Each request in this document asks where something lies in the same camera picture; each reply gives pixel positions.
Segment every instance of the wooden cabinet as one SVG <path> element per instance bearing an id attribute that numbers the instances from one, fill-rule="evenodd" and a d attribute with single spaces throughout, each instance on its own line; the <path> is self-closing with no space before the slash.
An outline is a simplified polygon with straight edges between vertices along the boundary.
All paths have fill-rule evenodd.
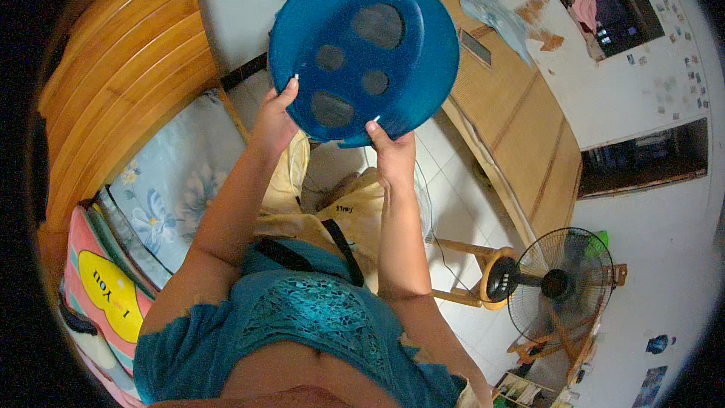
<path id="1" fill-rule="evenodd" d="M 461 50 L 443 109 L 461 132 L 527 246 L 567 227 L 582 158 L 574 134 L 538 68 L 494 31 L 441 0 L 457 28 L 491 52 L 491 67 Z"/>

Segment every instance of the black strap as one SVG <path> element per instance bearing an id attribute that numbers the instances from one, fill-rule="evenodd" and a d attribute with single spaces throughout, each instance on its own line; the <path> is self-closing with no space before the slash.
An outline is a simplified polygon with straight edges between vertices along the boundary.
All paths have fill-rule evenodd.
<path id="1" fill-rule="evenodd" d="M 363 277 L 363 272 L 360 271 L 358 262 L 355 260 L 355 257 L 352 255 L 352 250 L 350 249 L 350 245 L 347 244 L 345 235 L 342 234 L 342 230 L 340 230 L 340 227 L 339 227 L 339 225 L 337 225 L 337 222 L 335 222 L 334 219 L 327 219 L 326 221 L 322 221 L 322 225 L 324 225 L 325 229 L 327 229 L 327 231 L 330 232 L 330 235 L 331 235 L 332 239 L 335 241 L 335 244 L 337 244 L 337 247 L 340 248 L 342 255 L 345 256 L 345 261 L 347 263 L 347 271 L 350 274 L 350 279 L 352 279 L 352 285 L 356 286 L 356 287 L 364 286 L 365 277 Z"/>
<path id="2" fill-rule="evenodd" d="M 299 255 L 294 250 L 277 243 L 275 240 L 262 238 L 255 245 L 255 249 L 274 260 L 276 263 L 279 263 L 283 267 L 292 271 L 313 272 L 315 270 L 313 265 L 306 258 Z"/>
<path id="3" fill-rule="evenodd" d="M 65 305 L 65 299 L 63 298 L 62 293 L 58 294 L 58 310 L 60 311 L 60 316 L 63 317 L 63 321 L 71 331 L 76 331 L 80 334 L 98 334 L 93 322 L 86 318 L 79 317 L 76 313 L 71 312 L 68 306 Z"/>
<path id="4" fill-rule="evenodd" d="M 356 287 L 364 286 L 365 277 L 363 276 L 363 272 L 360 271 L 358 262 L 352 255 L 352 250 L 350 249 L 349 244 L 347 244 L 345 235 L 342 234 L 340 227 L 334 219 L 322 221 L 322 225 L 324 225 L 325 229 L 330 232 L 332 239 L 335 241 L 335 244 L 345 257 L 345 264 L 347 265 L 347 271 L 350 274 L 352 285 Z M 257 241 L 255 244 L 255 250 L 291 271 L 322 272 L 315 271 L 310 261 L 302 255 L 269 238 L 262 238 Z"/>

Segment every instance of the electric fan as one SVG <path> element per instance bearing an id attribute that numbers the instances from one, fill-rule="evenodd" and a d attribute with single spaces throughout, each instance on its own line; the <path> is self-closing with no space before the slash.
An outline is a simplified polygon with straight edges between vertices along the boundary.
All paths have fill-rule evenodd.
<path id="1" fill-rule="evenodd" d="M 486 292 L 492 301 L 508 297 L 521 335 L 553 346 L 591 330 L 614 286 L 612 266 L 607 246 L 595 234 L 563 228 L 540 237 L 518 262 L 499 260 Z"/>

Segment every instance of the window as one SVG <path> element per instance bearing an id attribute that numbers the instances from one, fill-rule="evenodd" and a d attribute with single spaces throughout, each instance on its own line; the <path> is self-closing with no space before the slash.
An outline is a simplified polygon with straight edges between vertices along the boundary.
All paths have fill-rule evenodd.
<path id="1" fill-rule="evenodd" d="M 587 42 L 589 54 L 596 61 L 665 34 L 649 0 L 559 1 L 576 22 Z"/>
<path id="2" fill-rule="evenodd" d="M 704 177 L 708 120 L 582 152 L 579 198 L 611 195 Z"/>

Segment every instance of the hand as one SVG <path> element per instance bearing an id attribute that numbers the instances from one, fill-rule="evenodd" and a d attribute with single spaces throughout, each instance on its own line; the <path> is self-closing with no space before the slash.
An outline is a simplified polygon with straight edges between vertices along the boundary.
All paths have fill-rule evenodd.
<path id="1" fill-rule="evenodd" d="M 413 188 L 415 173 L 415 135 L 408 132 L 392 141 L 376 122 L 365 125 L 378 152 L 378 182 L 390 187 Z"/>
<path id="2" fill-rule="evenodd" d="M 250 145 L 257 146 L 270 156 L 282 154 L 299 131 L 285 109 L 292 104 L 298 92 L 299 81 L 294 77 L 289 79 L 287 87 L 279 95 L 274 87 L 267 92 L 259 105 L 255 125 L 251 130 Z"/>

